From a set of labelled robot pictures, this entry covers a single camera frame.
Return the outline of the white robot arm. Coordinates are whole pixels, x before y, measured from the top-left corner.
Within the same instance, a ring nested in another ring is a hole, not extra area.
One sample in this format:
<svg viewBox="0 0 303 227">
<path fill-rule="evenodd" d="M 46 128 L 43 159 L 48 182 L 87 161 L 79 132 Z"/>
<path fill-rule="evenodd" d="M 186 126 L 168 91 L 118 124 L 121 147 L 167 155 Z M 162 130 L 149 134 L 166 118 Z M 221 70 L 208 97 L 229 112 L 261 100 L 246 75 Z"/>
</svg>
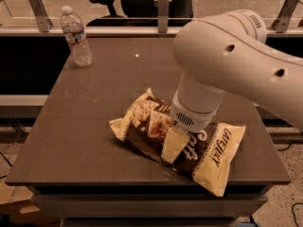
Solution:
<svg viewBox="0 0 303 227">
<path fill-rule="evenodd" d="M 191 21 L 173 42 L 183 73 L 170 115 L 184 131 L 200 132 L 226 93 L 244 96 L 303 130 L 303 59 L 265 44 L 266 26 L 249 9 Z"/>
</svg>

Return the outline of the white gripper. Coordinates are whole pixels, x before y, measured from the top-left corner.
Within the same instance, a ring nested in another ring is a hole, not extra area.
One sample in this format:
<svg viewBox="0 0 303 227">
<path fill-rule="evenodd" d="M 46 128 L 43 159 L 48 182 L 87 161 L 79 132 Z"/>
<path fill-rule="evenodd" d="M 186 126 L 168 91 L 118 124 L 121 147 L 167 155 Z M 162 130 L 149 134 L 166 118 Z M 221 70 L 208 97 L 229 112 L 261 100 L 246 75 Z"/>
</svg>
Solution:
<svg viewBox="0 0 303 227">
<path fill-rule="evenodd" d="M 170 116 L 174 124 L 183 129 L 169 128 L 164 141 L 161 157 L 169 164 L 172 164 L 189 141 L 186 131 L 200 132 L 211 122 L 215 111 L 211 113 L 195 113 L 182 105 L 177 95 L 174 95 Z"/>
</svg>

